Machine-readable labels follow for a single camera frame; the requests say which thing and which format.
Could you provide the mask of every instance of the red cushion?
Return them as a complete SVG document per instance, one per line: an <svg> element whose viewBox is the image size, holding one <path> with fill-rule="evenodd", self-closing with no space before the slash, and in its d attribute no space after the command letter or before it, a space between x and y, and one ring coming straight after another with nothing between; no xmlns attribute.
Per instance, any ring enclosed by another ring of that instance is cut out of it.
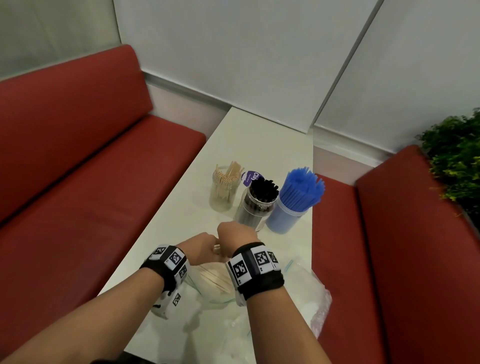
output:
<svg viewBox="0 0 480 364"><path fill-rule="evenodd" d="M0 82L0 222L152 103L121 46Z"/></svg>
<svg viewBox="0 0 480 364"><path fill-rule="evenodd" d="M332 294L319 342L334 364L386 363L355 187L323 177L313 207L312 269Z"/></svg>
<svg viewBox="0 0 480 364"><path fill-rule="evenodd" d="M409 146L358 180L393 364L480 363L480 244Z"/></svg>
<svg viewBox="0 0 480 364"><path fill-rule="evenodd" d="M147 116L0 230L0 357L98 294L204 143Z"/></svg>

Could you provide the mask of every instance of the leaves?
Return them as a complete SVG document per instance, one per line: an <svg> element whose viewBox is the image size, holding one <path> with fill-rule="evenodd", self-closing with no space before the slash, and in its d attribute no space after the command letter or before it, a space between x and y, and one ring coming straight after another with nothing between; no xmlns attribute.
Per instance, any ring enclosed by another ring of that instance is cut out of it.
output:
<svg viewBox="0 0 480 364"><path fill-rule="evenodd" d="M443 197L480 217L480 108L471 117L449 116L418 136L435 178L445 184Z"/></svg>

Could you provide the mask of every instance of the bundle of wooden sticks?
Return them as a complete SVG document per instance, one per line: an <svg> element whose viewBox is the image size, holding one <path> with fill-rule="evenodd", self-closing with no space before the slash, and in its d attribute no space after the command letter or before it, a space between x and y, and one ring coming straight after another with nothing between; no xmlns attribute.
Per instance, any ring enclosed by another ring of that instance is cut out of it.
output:
<svg viewBox="0 0 480 364"><path fill-rule="evenodd" d="M242 168L240 164L236 161L232 161L227 171L223 173L217 164L214 173L214 180L216 183L215 197L233 203L243 170L244 168Z"/></svg>

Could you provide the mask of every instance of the right hand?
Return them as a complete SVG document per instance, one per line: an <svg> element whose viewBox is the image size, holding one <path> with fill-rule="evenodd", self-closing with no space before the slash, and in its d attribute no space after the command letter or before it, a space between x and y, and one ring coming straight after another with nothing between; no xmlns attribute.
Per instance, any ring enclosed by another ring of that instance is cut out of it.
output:
<svg viewBox="0 0 480 364"><path fill-rule="evenodd" d="M241 246L260 241L254 228L236 221L222 222L216 231L221 252L229 258Z"/></svg>

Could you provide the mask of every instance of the transparent container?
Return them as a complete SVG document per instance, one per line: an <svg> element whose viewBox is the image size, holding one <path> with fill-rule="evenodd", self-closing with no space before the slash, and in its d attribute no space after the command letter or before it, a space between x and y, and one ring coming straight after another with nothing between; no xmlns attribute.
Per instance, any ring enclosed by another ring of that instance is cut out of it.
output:
<svg viewBox="0 0 480 364"><path fill-rule="evenodd" d="M275 200L272 202L260 202L252 196L250 188L242 195L241 202L235 213L235 221L250 226L255 231L260 231L273 210Z"/></svg>
<svg viewBox="0 0 480 364"><path fill-rule="evenodd" d="M220 171L226 171L228 166L221 166ZM216 171L212 174L212 188L210 189L210 207L218 212L228 211L233 206L235 195L237 194L241 178L236 181L223 182L216 176Z"/></svg>
<svg viewBox="0 0 480 364"><path fill-rule="evenodd" d="M266 224L271 231L285 234L307 211L308 209L302 212L292 211L282 203L279 197L276 199L275 208Z"/></svg>

